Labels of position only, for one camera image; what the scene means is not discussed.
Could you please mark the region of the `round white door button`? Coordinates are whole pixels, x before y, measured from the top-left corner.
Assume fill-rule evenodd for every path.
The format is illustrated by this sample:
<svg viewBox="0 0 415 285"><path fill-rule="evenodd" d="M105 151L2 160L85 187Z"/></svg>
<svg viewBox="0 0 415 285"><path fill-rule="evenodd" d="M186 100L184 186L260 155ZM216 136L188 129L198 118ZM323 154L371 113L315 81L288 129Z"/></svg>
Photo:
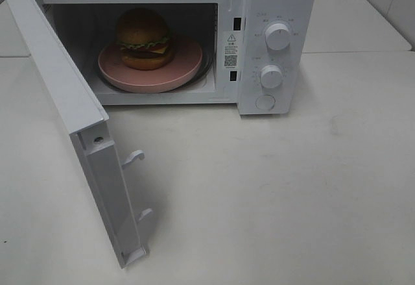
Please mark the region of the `round white door button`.
<svg viewBox="0 0 415 285"><path fill-rule="evenodd" d="M276 100L272 95L262 95L255 101L255 105L260 110L269 111L275 106Z"/></svg>

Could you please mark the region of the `burger with lettuce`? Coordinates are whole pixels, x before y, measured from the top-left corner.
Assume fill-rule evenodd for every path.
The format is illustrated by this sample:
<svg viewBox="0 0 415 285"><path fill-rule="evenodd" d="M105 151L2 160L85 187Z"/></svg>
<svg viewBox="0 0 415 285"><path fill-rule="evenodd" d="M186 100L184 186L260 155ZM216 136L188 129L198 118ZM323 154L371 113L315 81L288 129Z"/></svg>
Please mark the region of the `burger with lettuce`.
<svg viewBox="0 0 415 285"><path fill-rule="evenodd" d="M116 42L121 60L133 69L158 69L174 58L174 40L169 26L158 13L146 8L134 8L119 17Z"/></svg>

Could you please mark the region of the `white microwave door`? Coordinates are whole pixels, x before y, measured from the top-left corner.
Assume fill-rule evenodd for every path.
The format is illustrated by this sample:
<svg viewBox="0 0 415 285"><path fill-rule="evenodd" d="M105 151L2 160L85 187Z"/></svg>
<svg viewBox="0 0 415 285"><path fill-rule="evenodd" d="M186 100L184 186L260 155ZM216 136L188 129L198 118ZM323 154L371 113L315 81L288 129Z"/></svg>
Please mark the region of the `white microwave door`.
<svg viewBox="0 0 415 285"><path fill-rule="evenodd" d="M105 109L85 81L36 0L6 0L40 77L82 166L121 268L148 253L143 224L148 208L134 212L124 169L141 150L121 162L108 130Z"/></svg>

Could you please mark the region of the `lower white timer knob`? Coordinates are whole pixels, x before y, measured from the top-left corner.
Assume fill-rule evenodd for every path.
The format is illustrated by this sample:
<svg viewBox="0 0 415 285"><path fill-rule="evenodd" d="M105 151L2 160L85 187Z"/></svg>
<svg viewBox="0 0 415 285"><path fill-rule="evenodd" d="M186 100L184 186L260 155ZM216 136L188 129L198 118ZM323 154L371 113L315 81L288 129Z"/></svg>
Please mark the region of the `lower white timer knob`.
<svg viewBox="0 0 415 285"><path fill-rule="evenodd" d="M274 89L283 82L283 73L279 66L267 65L261 69L259 79L263 88Z"/></svg>

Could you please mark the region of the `white microwave oven body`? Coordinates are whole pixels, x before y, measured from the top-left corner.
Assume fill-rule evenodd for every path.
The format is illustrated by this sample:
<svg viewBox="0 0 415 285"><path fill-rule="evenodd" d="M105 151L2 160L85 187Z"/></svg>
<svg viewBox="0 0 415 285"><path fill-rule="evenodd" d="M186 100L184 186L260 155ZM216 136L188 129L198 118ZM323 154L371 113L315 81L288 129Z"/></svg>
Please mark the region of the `white microwave oven body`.
<svg viewBox="0 0 415 285"><path fill-rule="evenodd" d="M66 120L104 106L289 111L314 0L6 0Z"/></svg>

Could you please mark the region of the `upper white power knob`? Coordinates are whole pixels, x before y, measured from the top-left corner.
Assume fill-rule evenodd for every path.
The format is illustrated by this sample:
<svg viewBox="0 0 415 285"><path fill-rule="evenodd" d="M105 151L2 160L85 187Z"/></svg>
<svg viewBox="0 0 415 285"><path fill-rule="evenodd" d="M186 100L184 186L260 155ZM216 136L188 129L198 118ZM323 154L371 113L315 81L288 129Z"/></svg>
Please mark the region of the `upper white power knob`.
<svg viewBox="0 0 415 285"><path fill-rule="evenodd" d="M291 28L288 23L275 21L265 29L265 41L270 50L280 51L291 43Z"/></svg>

